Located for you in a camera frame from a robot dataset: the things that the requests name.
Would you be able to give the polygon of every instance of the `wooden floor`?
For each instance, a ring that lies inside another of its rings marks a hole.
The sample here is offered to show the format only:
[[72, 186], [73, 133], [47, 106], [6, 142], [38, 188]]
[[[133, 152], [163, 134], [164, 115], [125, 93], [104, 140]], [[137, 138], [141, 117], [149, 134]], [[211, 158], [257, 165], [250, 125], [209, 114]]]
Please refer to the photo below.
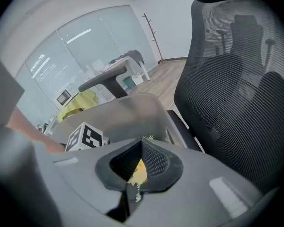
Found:
[[177, 83], [183, 71], [186, 60], [167, 61], [150, 74], [150, 81], [144, 81], [130, 94], [152, 93], [156, 95], [166, 109], [173, 106]]

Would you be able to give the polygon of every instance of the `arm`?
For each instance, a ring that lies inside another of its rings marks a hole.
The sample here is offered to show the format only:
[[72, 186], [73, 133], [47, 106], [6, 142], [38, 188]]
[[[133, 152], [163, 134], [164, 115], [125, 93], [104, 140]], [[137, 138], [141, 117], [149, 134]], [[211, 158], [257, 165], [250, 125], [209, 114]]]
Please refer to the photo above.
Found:
[[44, 143], [46, 150], [49, 153], [61, 153], [65, 151], [65, 148], [62, 145], [36, 129], [17, 107], [14, 109], [7, 126], [13, 130], [20, 131], [21, 133], [25, 134], [30, 140]]

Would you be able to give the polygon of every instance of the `white cube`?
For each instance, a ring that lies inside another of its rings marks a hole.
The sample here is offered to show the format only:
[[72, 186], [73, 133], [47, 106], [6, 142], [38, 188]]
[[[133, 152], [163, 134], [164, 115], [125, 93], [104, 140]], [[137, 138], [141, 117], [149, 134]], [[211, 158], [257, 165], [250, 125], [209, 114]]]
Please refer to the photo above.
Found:
[[65, 151], [103, 146], [103, 132], [83, 122], [68, 138]]

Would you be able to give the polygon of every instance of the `mesh seat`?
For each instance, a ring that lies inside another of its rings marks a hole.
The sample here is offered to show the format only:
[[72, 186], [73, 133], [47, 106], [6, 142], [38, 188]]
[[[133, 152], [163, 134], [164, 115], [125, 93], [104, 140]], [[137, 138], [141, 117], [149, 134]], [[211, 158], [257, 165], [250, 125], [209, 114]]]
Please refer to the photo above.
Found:
[[284, 165], [284, 27], [260, 0], [192, 5], [175, 104], [207, 154], [263, 193]]

